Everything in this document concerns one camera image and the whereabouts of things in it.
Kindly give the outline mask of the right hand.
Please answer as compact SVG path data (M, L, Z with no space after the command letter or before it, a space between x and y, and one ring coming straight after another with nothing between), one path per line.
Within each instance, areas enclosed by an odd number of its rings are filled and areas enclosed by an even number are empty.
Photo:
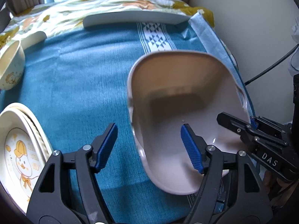
M263 185L271 201L287 192L293 186L293 183L285 183L270 171L266 170L263 177Z

